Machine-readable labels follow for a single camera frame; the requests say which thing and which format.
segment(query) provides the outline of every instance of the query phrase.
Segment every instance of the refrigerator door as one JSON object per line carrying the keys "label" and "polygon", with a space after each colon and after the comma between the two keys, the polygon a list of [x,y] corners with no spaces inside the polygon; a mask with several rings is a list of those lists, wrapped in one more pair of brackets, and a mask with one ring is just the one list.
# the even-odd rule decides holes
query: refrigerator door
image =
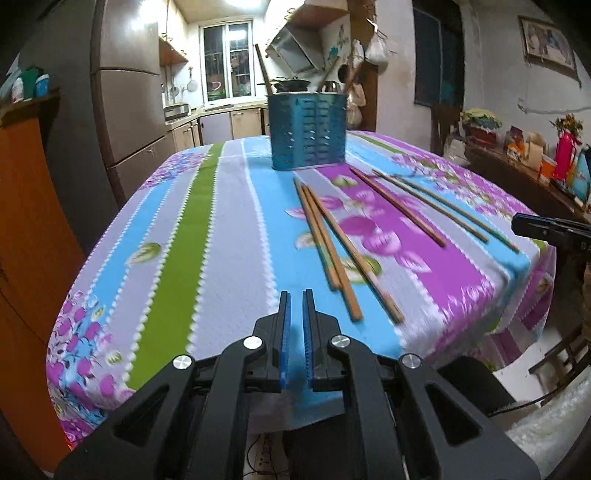
{"label": "refrigerator door", "polygon": [[93,32],[92,71],[122,69],[160,74],[158,23],[147,23],[152,19],[146,18],[151,3],[99,2]]}
{"label": "refrigerator door", "polygon": [[105,165],[110,167],[166,135],[160,76],[124,70],[96,73],[95,105],[102,110],[99,131]]}

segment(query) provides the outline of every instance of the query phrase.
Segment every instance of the framed picture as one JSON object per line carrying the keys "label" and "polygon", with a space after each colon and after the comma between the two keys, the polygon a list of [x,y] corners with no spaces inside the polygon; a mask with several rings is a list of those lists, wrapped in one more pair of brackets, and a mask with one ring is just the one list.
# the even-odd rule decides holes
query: framed picture
{"label": "framed picture", "polygon": [[525,58],[579,81],[574,51],[563,33],[553,24],[519,17]]}

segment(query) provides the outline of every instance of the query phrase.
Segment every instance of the blue stripe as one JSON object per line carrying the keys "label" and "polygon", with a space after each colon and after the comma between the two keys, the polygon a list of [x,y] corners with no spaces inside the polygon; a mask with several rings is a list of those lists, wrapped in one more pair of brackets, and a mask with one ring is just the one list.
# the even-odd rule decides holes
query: blue stripe
{"label": "blue stripe", "polygon": [[[381,155],[379,152],[376,152],[370,147],[365,145],[365,140],[348,136],[347,137],[347,153],[351,154],[371,165],[374,167],[382,170],[384,173],[389,175],[410,175],[413,171],[408,167],[403,167],[391,161],[388,157]],[[470,207],[464,202],[461,202],[456,198],[453,193],[450,192],[441,192],[436,190],[434,187],[436,183],[433,180],[430,180],[424,176],[417,175],[413,177],[413,182],[417,183],[418,185],[429,189],[431,191],[437,191],[437,195],[445,198],[450,203],[456,205],[457,207],[464,210],[466,213],[470,213],[474,217],[478,218],[480,221],[484,222],[485,224],[489,225],[492,229],[496,230],[496,227],[492,225],[485,216],[481,213],[474,210],[474,208]],[[441,207],[448,210],[445,205],[441,205]],[[476,229],[480,229],[477,225],[472,225]],[[483,233],[489,238],[489,242],[487,244],[483,244],[480,240],[477,240],[472,235],[470,237],[473,238],[475,242],[479,242],[484,249],[488,252],[488,254],[501,266],[505,267],[508,271],[510,280],[508,288],[505,289],[503,295],[499,299],[496,305],[496,309],[504,310],[511,295],[515,291],[516,286],[524,281],[528,280],[528,272],[530,270],[531,261],[530,258],[525,255],[523,252],[516,254],[515,252],[511,251],[506,245],[504,245],[500,240],[496,239],[492,235],[483,231]]]}
{"label": "blue stripe", "polygon": [[[291,332],[288,364],[288,389],[291,390],[293,427],[335,415],[342,411],[338,393],[314,393],[307,385],[302,326],[303,291],[314,292],[316,309],[339,319],[341,331],[366,343],[375,352],[397,358],[401,354],[400,339],[373,292],[366,285],[353,290],[364,313],[364,320],[352,323],[339,292],[330,291],[315,248],[296,251],[296,238],[308,230],[305,221],[295,219],[285,210],[300,207],[293,184],[294,172],[271,168],[271,147],[268,138],[243,140],[245,158],[267,227],[271,262],[277,290],[287,290],[291,302]],[[340,242],[333,235],[339,255],[345,256]]]}
{"label": "blue stripe", "polygon": [[126,262],[128,258],[141,246],[156,211],[173,183],[174,180],[160,183],[146,195],[144,202],[129,221],[125,235],[112,251],[111,257],[107,260],[100,277],[97,279],[91,293],[96,296],[99,304],[104,305],[107,310],[105,312],[107,315],[103,316],[103,319],[108,316],[108,310],[112,308],[115,302],[115,296],[127,272],[128,266]]}

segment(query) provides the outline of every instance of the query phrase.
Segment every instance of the wall shelf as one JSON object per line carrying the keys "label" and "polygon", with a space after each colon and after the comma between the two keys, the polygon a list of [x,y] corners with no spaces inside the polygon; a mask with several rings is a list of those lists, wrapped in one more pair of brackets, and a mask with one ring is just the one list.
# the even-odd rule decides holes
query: wall shelf
{"label": "wall shelf", "polygon": [[179,63],[187,63],[189,59],[176,50],[169,41],[158,37],[158,47],[160,49],[160,66],[168,67]]}

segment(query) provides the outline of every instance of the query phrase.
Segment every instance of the wooden door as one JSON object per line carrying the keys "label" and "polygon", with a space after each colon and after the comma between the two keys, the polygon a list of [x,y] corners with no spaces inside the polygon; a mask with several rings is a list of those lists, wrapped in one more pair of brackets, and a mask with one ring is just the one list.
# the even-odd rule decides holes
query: wooden door
{"label": "wooden door", "polygon": [[261,134],[261,109],[249,108],[231,112],[232,135],[234,139],[257,137]]}

